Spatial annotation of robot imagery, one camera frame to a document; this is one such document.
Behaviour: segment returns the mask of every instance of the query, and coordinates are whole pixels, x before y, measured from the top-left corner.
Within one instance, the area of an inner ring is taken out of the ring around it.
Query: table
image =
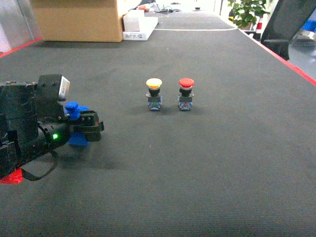
[[[41,41],[0,60],[1,81],[61,73],[69,101],[105,123],[100,142],[59,148],[45,179],[0,186],[2,237],[315,236],[315,87],[210,13],[159,22],[144,42]],[[149,78],[162,80],[160,112]]]

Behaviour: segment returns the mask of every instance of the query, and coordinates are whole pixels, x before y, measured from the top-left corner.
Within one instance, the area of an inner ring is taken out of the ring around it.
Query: green leaves
[[[233,6],[234,23],[238,27],[246,27],[249,23],[256,23],[257,17],[269,14],[265,10],[266,0],[228,0],[228,6]]]

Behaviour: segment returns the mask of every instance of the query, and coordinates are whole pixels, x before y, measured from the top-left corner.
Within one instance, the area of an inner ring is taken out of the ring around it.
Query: cable
[[[50,153],[51,153],[51,156],[54,159],[54,164],[45,174],[43,174],[41,176],[35,176],[35,175],[27,172],[26,170],[22,169],[23,177],[26,178],[27,180],[30,180],[30,181],[37,181],[37,180],[40,180],[40,179],[46,177],[48,174],[50,174],[58,165],[58,154],[57,154],[57,152],[51,151]]]

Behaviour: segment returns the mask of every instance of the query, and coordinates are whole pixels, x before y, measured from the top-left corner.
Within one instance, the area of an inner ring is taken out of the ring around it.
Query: yellow button
[[[150,78],[146,81],[146,85],[150,88],[158,88],[162,84],[162,81],[158,78]]]

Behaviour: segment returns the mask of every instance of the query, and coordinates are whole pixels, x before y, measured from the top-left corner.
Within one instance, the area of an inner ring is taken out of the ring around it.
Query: red button
[[[190,78],[182,78],[179,80],[179,84],[184,88],[190,88],[195,84],[195,82]]]

